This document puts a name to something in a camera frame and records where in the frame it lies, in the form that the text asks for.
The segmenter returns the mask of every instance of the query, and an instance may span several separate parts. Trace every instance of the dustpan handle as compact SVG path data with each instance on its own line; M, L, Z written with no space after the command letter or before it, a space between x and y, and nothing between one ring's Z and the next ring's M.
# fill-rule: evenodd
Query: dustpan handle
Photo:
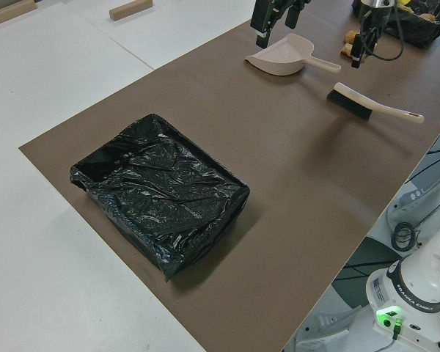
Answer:
M317 68L321 68L323 70L326 70L330 73L339 73L340 66L333 64L332 62L328 62L322 59L319 59L317 57L311 56L309 59L305 59L305 62L308 65L315 66Z

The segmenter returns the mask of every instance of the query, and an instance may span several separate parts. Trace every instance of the hand brush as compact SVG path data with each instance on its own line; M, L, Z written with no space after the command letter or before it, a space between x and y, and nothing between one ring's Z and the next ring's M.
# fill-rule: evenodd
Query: hand brush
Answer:
M422 115L377 103L340 82L334 85L334 89L328 94L328 100L363 120L368 120L372 111L375 110L414 123L424 122Z

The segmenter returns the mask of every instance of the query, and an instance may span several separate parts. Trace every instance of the wooden block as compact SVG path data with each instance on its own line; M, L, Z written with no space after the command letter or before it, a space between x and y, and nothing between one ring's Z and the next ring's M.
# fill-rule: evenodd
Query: wooden block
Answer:
M22 0L0 9L0 23L36 9L34 0Z
M109 17L114 21L133 15L136 12L148 9L153 6L153 0L134 0L128 4L109 10Z

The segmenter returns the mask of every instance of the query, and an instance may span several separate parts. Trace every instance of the brown table surface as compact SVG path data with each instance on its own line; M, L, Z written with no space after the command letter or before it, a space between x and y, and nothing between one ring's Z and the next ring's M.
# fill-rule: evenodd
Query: brown table surface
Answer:
M347 2L312 1L295 30L342 65L338 75L252 67L243 58L259 49L245 23L21 148L208 352L280 351L440 132L440 38L352 69L340 56L358 28ZM290 32L282 22L271 43ZM399 42L385 35L378 47L389 56ZM326 101L337 81L427 121L361 121ZM152 112L251 188L229 233L168 283L69 182L75 162Z

